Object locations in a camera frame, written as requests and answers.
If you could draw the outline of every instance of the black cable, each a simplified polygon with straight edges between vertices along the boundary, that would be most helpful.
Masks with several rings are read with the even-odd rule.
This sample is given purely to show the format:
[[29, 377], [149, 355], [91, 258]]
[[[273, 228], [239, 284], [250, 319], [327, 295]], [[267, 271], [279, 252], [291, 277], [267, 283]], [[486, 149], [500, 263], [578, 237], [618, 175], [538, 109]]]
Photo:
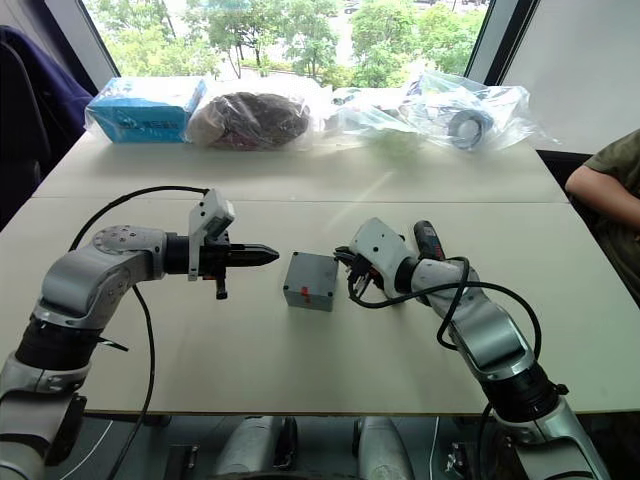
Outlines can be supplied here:
[[[349, 290], [349, 298], [351, 298], [352, 301], [354, 301], [355, 303], [357, 303], [362, 307], [377, 309], [377, 308], [389, 307], [391, 305], [397, 305], [399, 303], [406, 302], [407, 300], [410, 300], [412, 298], [424, 297], [431, 293], [436, 293], [442, 290], [449, 290], [451, 288], [456, 288], [456, 293], [453, 297], [453, 300], [451, 301], [449, 310], [447, 311], [447, 314], [445, 315], [444, 320], [440, 324], [440, 328], [438, 328], [437, 339], [438, 339], [438, 343], [440, 343], [440, 345], [442, 345], [443, 347], [449, 350], [457, 350], [457, 347], [455, 345], [452, 345], [444, 341], [443, 335], [444, 335], [444, 332], [447, 330], [449, 324], [451, 323], [453, 314], [458, 308], [458, 304], [460, 303], [460, 299], [462, 298], [464, 289], [466, 287], [480, 287], [480, 288], [487, 288], [489, 290], [496, 290], [516, 300], [526, 310], [527, 314], [529, 314], [529, 318], [531, 319], [531, 324], [533, 325], [533, 332], [534, 332], [533, 355], [537, 360], [540, 357], [540, 352], [542, 350], [542, 329], [540, 328], [540, 322], [538, 320], [538, 317], [536, 316], [536, 313], [533, 311], [533, 308], [531, 308], [531, 305], [529, 305], [529, 303], [527, 303], [527, 301], [524, 298], [522, 298], [520, 295], [518, 295], [517, 293], [515, 293], [514, 291], [506, 287], [503, 287], [502, 285], [496, 285], [496, 284], [487, 283], [487, 282], [475, 282], [475, 281], [469, 282], [468, 281], [469, 260], [466, 259], [465, 257], [453, 257], [447, 260], [459, 260], [463, 262], [463, 270], [462, 270], [462, 275], [460, 277], [459, 282], [447, 283], [444, 285], [438, 285], [437, 287], [425, 288], [424, 290], [419, 290], [417, 292], [412, 292], [406, 295], [402, 295], [400, 297], [392, 298], [384, 302], [378, 302], [378, 303], [369, 303], [362, 300], [360, 297], [362, 297], [362, 294], [364, 294], [364, 291], [361, 292], [360, 295], [358, 296], [354, 290], [353, 282], [348, 282], [347, 288]], [[480, 476], [480, 480], [484, 479], [484, 469], [483, 469], [482, 460], [481, 460], [482, 459], [482, 436], [484, 433], [486, 423], [489, 419], [489, 414], [491, 413], [491, 409], [492, 409], [491, 403], [488, 403], [482, 412], [482, 417], [480, 419], [480, 428], [478, 429], [478, 438], [476, 442], [476, 457], [477, 457], [476, 461], [477, 461], [478, 475]]]
[[195, 192], [195, 193], [201, 193], [202, 195], [206, 195], [207, 192], [209, 191], [209, 189], [207, 188], [183, 187], [179, 185], [161, 185], [159, 187], [143, 188], [141, 190], [136, 190], [134, 192], [123, 195], [115, 199], [113, 202], [109, 203], [105, 207], [101, 208], [98, 212], [96, 212], [96, 214], [93, 217], [91, 217], [87, 221], [87, 223], [84, 224], [84, 226], [80, 229], [80, 231], [76, 235], [76, 238], [73, 239], [73, 243], [71, 244], [71, 247], [69, 247], [69, 251], [75, 250], [76, 248], [78, 248], [78, 245], [80, 245], [80, 242], [82, 241], [82, 237], [85, 236], [87, 231], [93, 226], [94, 223], [98, 221], [100, 217], [102, 217], [105, 213], [107, 213], [112, 208], [115, 208], [118, 205], [122, 205], [123, 203], [128, 202], [134, 197], [138, 197], [140, 195], [145, 195], [147, 193], [152, 193], [152, 192], [161, 192], [165, 190]]
[[[431, 293], [440, 292], [442, 290], [457, 288], [458, 285], [459, 285], [459, 282], [445, 283], [443, 285], [438, 285], [437, 287], [425, 288], [424, 290], [408, 293], [406, 295], [402, 295], [396, 298], [390, 298], [389, 300], [385, 300], [384, 302], [378, 302], [378, 303], [370, 303], [362, 300], [361, 298], [358, 298], [355, 290], [353, 289], [353, 282], [348, 282], [347, 288], [349, 290], [349, 298], [352, 301], [354, 301], [355, 303], [357, 303], [358, 305], [364, 308], [378, 309], [378, 308], [389, 307], [391, 305], [397, 305], [399, 303], [406, 302], [407, 300], [420, 297], [423, 295], [429, 295]], [[522, 306], [522, 308], [526, 310], [526, 312], [529, 314], [529, 318], [531, 319], [531, 323], [533, 325], [534, 337], [535, 337], [533, 355], [535, 356], [536, 359], [538, 359], [538, 357], [540, 356], [540, 351], [542, 350], [542, 329], [540, 328], [540, 322], [538, 321], [538, 317], [536, 316], [531, 306], [527, 303], [527, 301], [524, 298], [522, 298], [520, 295], [518, 295], [516, 292], [509, 290], [507, 287], [503, 287], [502, 285], [496, 285], [495, 283], [471, 281], [471, 282], [467, 282], [467, 287], [487, 288], [489, 290], [496, 290], [498, 292], [504, 293], [505, 295], [508, 295], [511, 298], [513, 298], [516, 302], [518, 302]]]
[[138, 286], [134, 285], [131, 288], [133, 290], [133, 293], [136, 294], [136, 298], [140, 302], [140, 305], [142, 305], [142, 309], [144, 310], [144, 318], [147, 323], [147, 335], [149, 337], [149, 383], [147, 385], [147, 396], [144, 399], [144, 405], [142, 406], [142, 411], [140, 412], [140, 415], [138, 415], [138, 419], [136, 420], [135, 425], [131, 429], [131, 432], [129, 433], [129, 437], [127, 437], [127, 441], [122, 446], [122, 449], [120, 450], [120, 454], [118, 455], [118, 458], [113, 464], [113, 467], [111, 467], [111, 471], [109, 472], [109, 476], [107, 477], [107, 480], [113, 480], [114, 478], [116, 478], [116, 475], [118, 474], [118, 470], [120, 469], [120, 466], [124, 461], [124, 458], [127, 456], [127, 452], [129, 451], [129, 448], [131, 447], [133, 440], [136, 438], [136, 435], [138, 434], [138, 430], [140, 430], [140, 426], [144, 421], [144, 417], [147, 415], [147, 411], [149, 410], [149, 403], [151, 402], [151, 395], [153, 394], [153, 384], [156, 377], [156, 346], [153, 340], [153, 326], [151, 325], [151, 313], [149, 312], [149, 307], [147, 307], [147, 302], [144, 301], [144, 298], [142, 297], [142, 293], [140, 293]]
[[460, 283], [458, 284], [458, 289], [456, 290], [456, 293], [453, 296], [453, 300], [451, 300], [451, 305], [449, 306], [449, 310], [447, 311], [447, 314], [444, 316], [444, 319], [440, 324], [440, 328], [438, 328], [438, 333], [436, 334], [436, 340], [438, 340], [438, 343], [446, 349], [458, 350], [458, 347], [456, 347], [452, 343], [448, 343], [447, 341], [445, 341], [444, 332], [447, 331], [447, 327], [451, 323], [451, 320], [453, 319], [453, 314], [456, 313], [456, 309], [458, 308], [460, 299], [464, 294], [464, 289], [467, 288], [467, 281], [469, 280], [469, 270], [471, 269], [471, 266], [469, 265], [469, 259], [466, 257], [452, 257], [452, 258], [449, 258], [448, 260], [458, 260], [462, 262], [462, 275], [460, 276]]
[[[98, 219], [100, 219], [100, 217], [102, 217], [109, 210], [117, 207], [118, 205], [122, 205], [123, 203], [131, 200], [134, 197], [138, 197], [140, 195], [144, 195], [147, 193], [161, 192], [161, 191], [167, 191], [167, 190], [195, 192], [195, 193], [201, 193], [202, 195], [206, 195], [207, 192], [209, 192], [209, 189], [207, 188], [183, 187], [179, 185], [161, 185], [158, 187], [143, 188], [141, 190], [136, 190], [134, 192], [123, 195], [115, 199], [114, 201], [110, 202], [105, 207], [101, 208], [83, 225], [83, 227], [80, 229], [76, 237], [73, 239], [73, 242], [71, 243], [71, 247], [69, 247], [69, 251], [72, 251], [78, 248], [78, 245], [80, 245], [80, 242], [82, 241], [82, 238], [87, 233], [87, 231], [89, 231], [89, 229], [93, 226], [93, 224], [96, 223]], [[153, 395], [153, 386], [154, 386], [155, 376], [156, 376], [156, 347], [155, 347], [155, 341], [153, 338], [151, 313], [149, 312], [149, 307], [147, 306], [147, 303], [145, 302], [144, 297], [142, 296], [142, 293], [140, 293], [140, 290], [138, 289], [137, 285], [134, 285], [132, 289], [133, 289], [133, 293], [135, 293], [136, 298], [138, 299], [138, 302], [140, 303], [140, 306], [142, 307], [142, 311], [144, 312], [144, 317], [147, 324], [147, 335], [149, 337], [149, 383], [147, 385], [147, 394], [144, 400], [144, 404], [142, 406], [142, 410], [138, 415], [135, 425], [133, 426], [133, 428], [131, 429], [131, 432], [129, 433], [129, 437], [127, 438], [127, 441], [122, 446], [122, 449], [120, 450], [120, 454], [118, 455], [116, 462], [113, 464], [113, 467], [111, 467], [111, 471], [109, 472], [109, 476], [107, 477], [107, 480], [113, 480], [118, 474], [118, 470], [120, 469], [120, 466], [122, 465], [122, 462], [124, 461], [127, 455], [127, 452], [129, 451], [129, 448], [133, 443], [133, 440], [138, 434], [138, 430], [140, 430], [140, 426], [144, 421], [144, 417], [146, 416], [147, 411], [149, 410], [149, 403], [151, 402], [151, 396]]]
[[591, 472], [571, 471], [558, 473], [545, 478], [545, 480], [560, 480], [561, 478], [595, 478]]

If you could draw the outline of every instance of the white wall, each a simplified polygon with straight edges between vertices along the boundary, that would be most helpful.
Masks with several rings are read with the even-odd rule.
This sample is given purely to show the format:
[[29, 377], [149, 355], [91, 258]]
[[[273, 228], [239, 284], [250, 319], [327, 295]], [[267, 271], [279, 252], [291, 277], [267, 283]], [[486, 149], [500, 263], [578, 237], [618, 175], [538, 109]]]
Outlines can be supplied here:
[[30, 11], [29, 2], [25, 0], [0, 0], [0, 25], [9, 25], [22, 30], [40, 48], [69, 71], [64, 58], [53, 46], [44, 27]]
[[541, 0], [503, 84], [561, 142], [537, 148], [595, 153], [640, 128], [640, 1]]

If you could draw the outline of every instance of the gray plastic box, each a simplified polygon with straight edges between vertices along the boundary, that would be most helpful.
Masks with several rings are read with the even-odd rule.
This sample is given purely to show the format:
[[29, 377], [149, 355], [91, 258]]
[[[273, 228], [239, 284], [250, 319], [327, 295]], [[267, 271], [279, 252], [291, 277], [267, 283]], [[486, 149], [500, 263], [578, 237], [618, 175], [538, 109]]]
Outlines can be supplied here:
[[293, 252], [282, 291], [291, 307], [330, 312], [338, 275], [338, 261], [325, 255]]

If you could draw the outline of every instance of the green shirt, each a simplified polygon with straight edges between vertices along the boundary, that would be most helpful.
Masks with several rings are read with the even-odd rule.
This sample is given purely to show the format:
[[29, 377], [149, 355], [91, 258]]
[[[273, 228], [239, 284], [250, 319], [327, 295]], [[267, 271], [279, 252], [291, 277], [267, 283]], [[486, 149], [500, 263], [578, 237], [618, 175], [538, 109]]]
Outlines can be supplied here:
[[[633, 195], [640, 198], [640, 130], [613, 142], [585, 162], [597, 172], [617, 179]], [[618, 222], [601, 217], [596, 236], [613, 267], [640, 305], [639, 232]]]

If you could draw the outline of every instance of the tree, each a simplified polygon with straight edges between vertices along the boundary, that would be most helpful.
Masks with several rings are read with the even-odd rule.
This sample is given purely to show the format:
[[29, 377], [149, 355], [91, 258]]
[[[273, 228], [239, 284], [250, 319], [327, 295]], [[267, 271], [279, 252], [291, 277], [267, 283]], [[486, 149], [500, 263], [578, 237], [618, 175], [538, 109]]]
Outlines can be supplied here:
[[321, 68], [335, 63], [338, 37], [328, 17], [337, 13], [335, 0], [292, 0], [284, 11], [282, 30], [288, 49], [287, 58], [301, 75], [316, 78]]
[[382, 43], [394, 54], [411, 54], [415, 48], [413, 25], [415, 10], [410, 0], [372, 0], [353, 16], [353, 49], [366, 56]]
[[[278, 4], [275, 0], [208, 0], [205, 3], [203, 13], [209, 42], [227, 52], [238, 78], [241, 77], [240, 61], [244, 59], [242, 47], [253, 49], [256, 64], [259, 69], [262, 67], [264, 48], [274, 43], [278, 33]], [[193, 18], [192, 22], [197, 24], [201, 18]]]
[[323, 87], [331, 85], [333, 88], [353, 86], [355, 69], [344, 65], [331, 65], [320, 71], [320, 84]]
[[354, 86], [398, 87], [414, 54], [415, 10], [410, 0], [372, 0], [353, 17], [357, 56]]
[[144, 32], [160, 26], [165, 37], [176, 38], [164, 0], [89, 0], [85, 4], [92, 17], [110, 32]]
[[406, 81], [409, 56], [393, 53], [390, 41], [373, 45], [356, 66], [355, 87], [400, 87]]
[[120, 73], [128, 76], [205, 75], [218, 73], [219, 56], [204, 40], [168, 41], [159, 25], [144, 31], [103, 35]]
[[189, 41], [199, 39], [209, 41], [209, 19], [202, 0], [187, 0], [187, 8], [182, 15], [182, 21], [189, 27], [189, 33], [187, 33]]
[[445, 73], [464, 74], [482, 26], [484, 12], [453, 13], [439, 4], [418, 20], [422, 54]]
[[123, 75], [217, 74], [218, 53], [203, 39], [176, 37], [162, 0], [91, 0], [87, 9]]

